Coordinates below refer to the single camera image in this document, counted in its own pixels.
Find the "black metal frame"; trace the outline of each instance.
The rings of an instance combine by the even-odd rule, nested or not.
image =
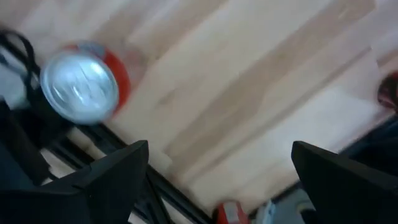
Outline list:
[[[0,38],[2,46],[12,53],[15,58],[26,64],[26,55],[8,39],[3,37]],[[40,67],[37,64],[34,64],[33,71],[34,73],[39,74]],[[42,133],[48,133],[45,134],[45,136],[39,136],[39,139],[33,139],[33,141],[36,141],[36,145],[46,147],[52,154],[74,169],[81,169],[87,164],[93,162],[94,159],[91,156],[83,152],[78,146],[65,137],[67,131],[74,127],[74,124],[63,120],[61,117],[56,119],[59,119],[56,121],[57,124],[62,124],[57,130],[54,130],[53,126],[51,129],[39,126],[34,127],[36,130],[44,129],[42,130]],[[120,140],[103,124],[94,126],[77,126],[77,128],[87,135],[93,141],[95,146],[105,154],[110,154],[127,146],[125,142]],[[148,166],[147,176],[142,190],[142,197],[132,208],[132,212],[143,219],[146,223],[172,224],[173,221],[171,220],[162,199],[168,202],[192,223],[212,223],[211,218],[203,210],[195,206],[193,202],[181,193],[181,191],[176,189],[154,168]]]

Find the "can lid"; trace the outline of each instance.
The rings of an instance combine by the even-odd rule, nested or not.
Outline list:
[[[84,52],[64,50],[44,66],[42,91],[65,119],[93,124],[110,117],[119,101],[118,84],[100,59]]]

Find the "wooden surface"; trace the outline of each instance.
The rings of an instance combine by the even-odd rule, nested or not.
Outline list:
[[[395,0],[3,0],[0,21],[42,60],[79,39],[139,49],[146,75],[107,124],[148,139],[150,163],[209,212],[293,184],[294,140],[338,152],[391,115],[376,90],[398,68],[397,12]]]

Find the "wooden floor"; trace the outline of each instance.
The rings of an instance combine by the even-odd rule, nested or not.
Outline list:
[[[376,90],[398,68],[397,12],[395,0],[2,0],[0,21],[41,60],[71,40],[139,49],[145,77],[108,126],[147,139],[150,163],[209,212],[294,183],[294,140],[338,152],[391,115]]]

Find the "red object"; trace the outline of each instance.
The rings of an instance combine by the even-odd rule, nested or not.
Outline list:
[[[129,74],[120,59],[108,48],[90,41],[82,41],[77,44],[67,45],[66,49],[82,50],[89,52],[101,59],[106,66],[112,71],[112,74],[118,84],[119,102],[113,114],[117,113],[123,105],[126,104],[131,92],[131,81]]]
[[[216,224],[248,224],[249,218],[239,202],[221,203],[216,208]]]
[[[398,110],[398,71],[389,74],[380,84],[377,100],[386,108]]]

